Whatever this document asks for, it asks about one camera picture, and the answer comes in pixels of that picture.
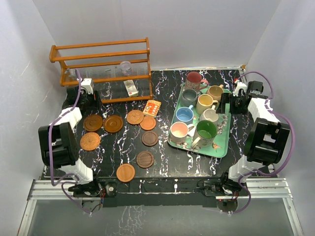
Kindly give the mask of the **wooden shelf rack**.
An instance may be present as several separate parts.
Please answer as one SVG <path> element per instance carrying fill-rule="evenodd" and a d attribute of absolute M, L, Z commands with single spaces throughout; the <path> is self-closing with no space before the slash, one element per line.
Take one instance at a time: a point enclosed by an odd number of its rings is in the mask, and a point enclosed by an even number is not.
<path fill-rule="evenodd" d="M 150 43 L 147 37 L 123 41 L 53 45 L 49 60 L 60 64 L 62 87 L 78 85 L 77 71 L 83 79 L 92 78 L 95 85 L 108 85 L 110 95 L 102 99 L 104 104 L 153 98 Z M 122 73 L 120 68 L 122 61 L 131 62 L 130 76 Z M 129 97 L 124 85 L 126 80 L 134 81 L 138 90 L 137 97 Z"/>

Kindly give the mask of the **orange patterned card pack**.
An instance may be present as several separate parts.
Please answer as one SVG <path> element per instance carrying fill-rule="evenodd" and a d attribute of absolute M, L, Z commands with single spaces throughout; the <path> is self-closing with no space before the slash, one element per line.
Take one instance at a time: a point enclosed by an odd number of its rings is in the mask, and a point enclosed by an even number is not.
<path fill-rule="evenodd" d="M 143 114 L 145 116 L 151 116 L 155 118 L 158 115 L 160 107 L 161 102 L 155 100 L 148 100 L 143 110 Z"/>

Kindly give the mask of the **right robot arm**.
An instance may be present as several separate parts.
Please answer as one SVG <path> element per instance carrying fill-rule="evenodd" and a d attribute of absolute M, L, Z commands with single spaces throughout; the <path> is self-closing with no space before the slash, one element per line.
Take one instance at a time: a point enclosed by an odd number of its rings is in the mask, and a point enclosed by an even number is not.
<path fill-rule="evenodd" d="M 221 95 L 217 114 L 251 114 L 254 124 L 244 146 L 241 159 L 221 176 L 220 191 L 231 195 L 237 189 L 237 183 L 246 182 L 246 178 L 262 167 L 280 162 L 290 133 L 289 125 L 280 122 L 272 113 L 270 99 L 263 95 L 263 83 L 250 81 L 247 85 L 239 79 L 234 83 L 233 93 Z"/>

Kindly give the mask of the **orange wooden coaster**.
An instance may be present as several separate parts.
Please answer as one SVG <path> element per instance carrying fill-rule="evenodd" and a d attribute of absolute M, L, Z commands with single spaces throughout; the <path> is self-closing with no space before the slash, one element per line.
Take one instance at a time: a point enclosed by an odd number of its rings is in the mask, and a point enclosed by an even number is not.
<path fill-rule="evenodd" d="M 155 126 L 156 126 L 156 120 L 152 116 L 144 116 L 143 120 L 140 123 L 140 127 L 146 131 L 154 129 Z"/>
<path fill-rule="evenodd" d="M 131 164 L 122 164 L 117 169 L 116 176 L 121 182 L 130 182 L 135 177 L 135 168 Z"/>

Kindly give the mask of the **woven rattan coaster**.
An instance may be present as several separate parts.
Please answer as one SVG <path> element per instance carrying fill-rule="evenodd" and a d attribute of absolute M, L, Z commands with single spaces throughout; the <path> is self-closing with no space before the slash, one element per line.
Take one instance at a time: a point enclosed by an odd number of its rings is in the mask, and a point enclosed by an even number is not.
<path fill-rule="evenodd" d="M 144 119 L 144 114 L 140 110 L 131 110 L 126 116 L 126 120 L 129 124 L 138 125 Z"/>
<path fill-rule="evenodd" d="M 100 136 L 95 132 L 89 132 L 82 136 L 80 146 L 83 150 L 95 150 L 100 144 Z"/>

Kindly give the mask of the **green floral tray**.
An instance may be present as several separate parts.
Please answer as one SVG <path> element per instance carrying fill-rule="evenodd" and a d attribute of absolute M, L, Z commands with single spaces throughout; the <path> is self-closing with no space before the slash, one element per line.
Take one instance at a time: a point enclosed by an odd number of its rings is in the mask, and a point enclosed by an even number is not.
<path fill-rule="evenodd" d="M 175 122 L 177 122 L 176 112 L 178 109 L 180 109 L 182 107 L 182 105 L 180 103 L 180 98 L 181 98 L 182 93 L 184 91 L 184 85 L 185 84 L 183 84 L 183 86 L 180 90 L 180 93 L 179 93 L 179 97 L 178 97 L 177 105 L 175 107 L 171 126 Z M 225 111 L 229 112 L 229 105 L 226 105 Z M 193 112 L 194 112 L 193 125 L 196 127 L 197 124 L 199 123 L 200 115 L 197 114 L 197 112 L 195 111 L 195 108 L 193 108 Z M 227 149 L 228 149 L 229 134 L 230 134 L 230 122 L 231 122 L 231 114 L 230 113 L 219 114 L 218 126 L 217 126 L 218 132 L 217 132 L 217 135 L 216 135 L 214 141 L 212 142 L 211 146 L 209 146 L 209 147 L 204 147 L 204 146 L 201 147 L 199 145 L 196 145 L 194 148 L 191 148 L 192 137 L 194 135 L 195 128 L 193 128 L 189 132 L 188 136 L 186 137 L 185 142 L 183 142 L 181 144 L 177 144 L 171 140 L 171 137 L 170 137 L 171 131 L 169 129 L 167 141 L 174 148 L 183 149 L 185 151 L 193 151 L 193 152 L 196 152 L 199 154 L 203 154 L 203 155 L 207 155 L 207 156 L 211 156 L 211 157 L 215 157 L 215 158 L 223 158 L 226 156 Z"/>

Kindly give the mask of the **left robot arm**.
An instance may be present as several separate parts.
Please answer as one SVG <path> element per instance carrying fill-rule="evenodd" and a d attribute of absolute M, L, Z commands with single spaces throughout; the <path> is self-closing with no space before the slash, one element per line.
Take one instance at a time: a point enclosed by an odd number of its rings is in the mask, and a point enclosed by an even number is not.
<path fill-rule="evenodd" d="M 88 108 L 101 105 L 98 91 L 88 93 L 80 86 L 69 87 L 62 105 L 60 115 L 49 125 L 38 129 L 42 161 L 50 168 L 50 178 L 57 185 L 54 170 L 65 173 L 60 180 L 71 177 L 77 184 L 85 184 L 85 191 L 97 196 L 102 189 L 99 181 L 94 179 L 94 172 L 79 158 L 79 148 L 74 129 L 82 119 L 82 113 Z"/>

